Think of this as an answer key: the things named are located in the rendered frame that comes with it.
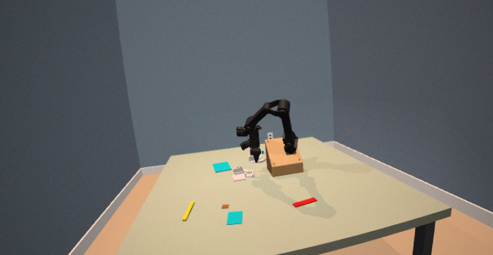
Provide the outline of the cyan flat square tile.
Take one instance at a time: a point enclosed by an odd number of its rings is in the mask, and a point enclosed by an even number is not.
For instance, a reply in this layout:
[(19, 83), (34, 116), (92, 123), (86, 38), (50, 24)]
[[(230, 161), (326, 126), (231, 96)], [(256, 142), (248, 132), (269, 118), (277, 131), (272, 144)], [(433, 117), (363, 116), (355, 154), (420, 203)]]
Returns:
[(226, 225), (241, 224), (243, 211), (229, 212)]

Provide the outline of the red flat bar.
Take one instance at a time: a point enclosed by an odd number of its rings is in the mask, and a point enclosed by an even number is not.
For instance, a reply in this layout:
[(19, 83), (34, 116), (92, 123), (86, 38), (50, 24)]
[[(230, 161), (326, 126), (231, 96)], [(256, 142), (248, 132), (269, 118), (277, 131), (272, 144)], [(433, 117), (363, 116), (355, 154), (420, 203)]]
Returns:
[(296, 203), (293, 203), (293, 205), (295, 207), (299, 207), (299, 206), (303, 206), (303, 205), (306, 205), (308, 203), (313, 203), (313, 202), (316, 202), (317, 199), (315, 199), (314, 197), (310, 198), (310, 199), (306, 199), (306, 200), (301, 200), (299, 202), (296, 202)]

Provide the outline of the yellow flat bar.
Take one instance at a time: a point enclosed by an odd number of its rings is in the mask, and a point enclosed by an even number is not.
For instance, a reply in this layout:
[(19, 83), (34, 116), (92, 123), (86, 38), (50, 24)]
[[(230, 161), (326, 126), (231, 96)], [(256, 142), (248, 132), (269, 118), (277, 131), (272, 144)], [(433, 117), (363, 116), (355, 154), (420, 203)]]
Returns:
[(191, 212), (192, 208), (193, 208), (193, 205), (194, 205), (195, 201), (191, 201), (187, 211), (185, 212), (185, 216), (183, 218), (183, 221), (187, 221), (187, 217), (189, 216), (189, 213)]

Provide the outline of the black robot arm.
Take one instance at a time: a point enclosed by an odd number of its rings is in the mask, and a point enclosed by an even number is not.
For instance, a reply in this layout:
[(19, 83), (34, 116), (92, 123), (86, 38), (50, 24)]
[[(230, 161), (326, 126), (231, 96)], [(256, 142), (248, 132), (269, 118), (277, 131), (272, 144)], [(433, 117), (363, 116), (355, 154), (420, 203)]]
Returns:
[[(272, 110), (274, 106), (277, 107), (277, 111)], [(250, 138), (255, 138), (259, 136), (258, 129), (262, 129), (257, 123), (266, 115), (271, 114), (273, 116), (279, 116), (283, 123), (283, 144), (285, 153), (287, 156), (295, 155), (297, 150), (298, 138), (292, 131), (292, 126), (290, 122), (290, 101), (286, 99), (277, 99), (272, 102), (265, 102), (264, 105), (253, 115), (246, 119), (244, 127), (236, 128), (237, 136), (250, 136)], [(250, 139), (240, 144), (242, 150), (249, 147), (252, 148)]]

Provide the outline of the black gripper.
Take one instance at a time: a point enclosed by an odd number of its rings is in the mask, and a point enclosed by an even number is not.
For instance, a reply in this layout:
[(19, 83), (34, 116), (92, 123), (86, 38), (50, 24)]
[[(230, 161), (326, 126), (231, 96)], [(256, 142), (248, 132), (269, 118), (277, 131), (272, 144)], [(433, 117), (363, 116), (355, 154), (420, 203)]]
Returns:
[(261, 154), (261, 149), (258, 148), (258, 147), (260, 147), (259, 137), (250, 138), (250, 143), (252, 146), (252, 149), (250, 149), (250, 155), (254, 157), (255, 163), (257, 163), (258, 159), (260, 157), (260, 154)]

